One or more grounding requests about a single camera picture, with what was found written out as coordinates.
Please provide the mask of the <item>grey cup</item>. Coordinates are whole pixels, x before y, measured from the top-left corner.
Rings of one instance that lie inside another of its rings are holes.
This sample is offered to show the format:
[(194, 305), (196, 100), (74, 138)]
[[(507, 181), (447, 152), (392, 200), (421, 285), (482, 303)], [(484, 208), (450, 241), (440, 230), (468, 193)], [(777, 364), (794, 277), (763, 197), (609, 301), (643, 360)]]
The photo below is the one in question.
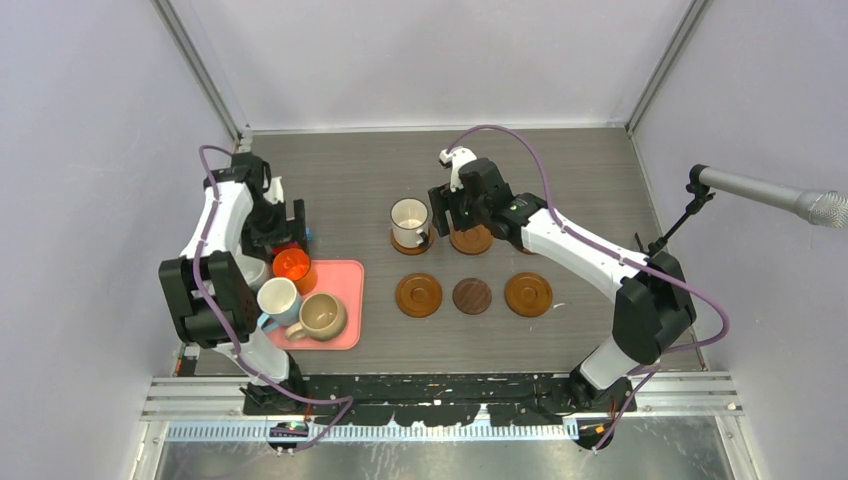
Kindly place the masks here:
[(396, 240), (407, 248), (422, 244), (423, 234), (430, 227), (429, 210), (416, 198), (397, 200), (391, 207), (390, 220)]

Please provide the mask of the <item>orange cup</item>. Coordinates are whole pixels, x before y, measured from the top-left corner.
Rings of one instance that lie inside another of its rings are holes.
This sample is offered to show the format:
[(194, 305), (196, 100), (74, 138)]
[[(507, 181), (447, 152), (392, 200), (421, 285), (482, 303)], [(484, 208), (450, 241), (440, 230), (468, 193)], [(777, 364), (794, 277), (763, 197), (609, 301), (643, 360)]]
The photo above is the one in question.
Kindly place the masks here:
[(289, 248), (277, 253), (271, 270), (275, 277), (291, 280), (301, 295), (312, 292), (318, 281), (313, 260), (300, 248)]

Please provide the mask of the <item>pink plastic tray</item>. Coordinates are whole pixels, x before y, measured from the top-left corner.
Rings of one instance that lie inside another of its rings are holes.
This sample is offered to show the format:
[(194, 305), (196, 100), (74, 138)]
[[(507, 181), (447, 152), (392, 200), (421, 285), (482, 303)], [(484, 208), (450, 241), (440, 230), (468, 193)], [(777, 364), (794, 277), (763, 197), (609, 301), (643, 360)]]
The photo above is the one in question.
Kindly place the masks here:
[(356, 260), (315, 260), (317, 283), (311, 294), (328, 293), (336, 296), (347, 312), (343, 331), (329, 341), (309, 338), (287, 340), (284, 328), (263, 315), (263, 330), (271, 342), (286, 351), (344, 351), (354, 348), (362, 330), (362, 310), (365, 291), (365, 268)]

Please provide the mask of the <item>dark walnut coaster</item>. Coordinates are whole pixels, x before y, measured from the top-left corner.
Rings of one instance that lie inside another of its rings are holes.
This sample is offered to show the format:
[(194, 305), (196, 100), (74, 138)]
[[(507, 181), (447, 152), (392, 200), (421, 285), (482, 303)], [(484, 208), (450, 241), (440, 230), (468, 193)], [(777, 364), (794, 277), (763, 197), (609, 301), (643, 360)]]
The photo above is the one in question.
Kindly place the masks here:
[(460, 312), (467, 315), (479, 315), (491, 305), (492, 291), (481, 279), (465, 278), (455, 285), (452, 301)]

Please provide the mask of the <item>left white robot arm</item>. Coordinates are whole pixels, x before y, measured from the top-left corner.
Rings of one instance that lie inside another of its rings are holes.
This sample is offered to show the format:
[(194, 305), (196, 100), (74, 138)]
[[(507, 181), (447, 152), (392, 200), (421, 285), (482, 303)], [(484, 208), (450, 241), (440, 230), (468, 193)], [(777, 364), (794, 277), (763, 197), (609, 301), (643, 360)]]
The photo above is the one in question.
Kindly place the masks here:
[(282, 181), (259, 156), (238, 151), (208, 169), (204, 207), (191, 240), (164, 260), (158, 278), (175, 331), (185, 343), (216, 351), (249, 377), (249, 407), (293, 414), (307, 398), (299, 366), (262, 329), (260, 307), (237, 253), (267, 266), (278, 247), (307, 247), (305, 203), (287, 213)]

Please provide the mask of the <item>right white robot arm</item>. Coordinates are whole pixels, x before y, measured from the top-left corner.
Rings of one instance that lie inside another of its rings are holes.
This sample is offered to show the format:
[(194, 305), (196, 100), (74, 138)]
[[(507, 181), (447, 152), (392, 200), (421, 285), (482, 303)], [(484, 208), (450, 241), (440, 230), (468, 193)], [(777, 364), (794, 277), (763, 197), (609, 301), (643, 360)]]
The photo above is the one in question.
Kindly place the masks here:
[(541, 255), (578, 275), (614, 305), (610, 336), (569, 375), (567, 391), (596, 410), (611, 386), (639, 366), (659, 360), (694, 323), (679, 262), (666, 252), (647, 256), (592, 234), (531, 194), (515, 194), (497, 165), (468, 149), (442, 151), (448, 183), (428, 195), (439, 235), (485, 227), (496, 239)]

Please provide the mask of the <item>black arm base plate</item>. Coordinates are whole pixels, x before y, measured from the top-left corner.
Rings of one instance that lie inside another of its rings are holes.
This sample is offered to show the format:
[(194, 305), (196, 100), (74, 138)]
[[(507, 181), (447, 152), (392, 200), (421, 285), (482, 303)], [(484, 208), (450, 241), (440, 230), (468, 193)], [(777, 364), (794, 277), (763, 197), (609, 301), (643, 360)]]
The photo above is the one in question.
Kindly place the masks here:
[(469, 425), (488, 415), (492, 425), (554, 425), (575, 413), (608, 419), (632, 391), (621, 378), (604, 393), (580, 394), (566, 376), (548, 373), (311, 375), (296, 382), (296, 399), (269, 386), (241, 387), (248, 416), (303, 415), (319, 425), (426, 427)]

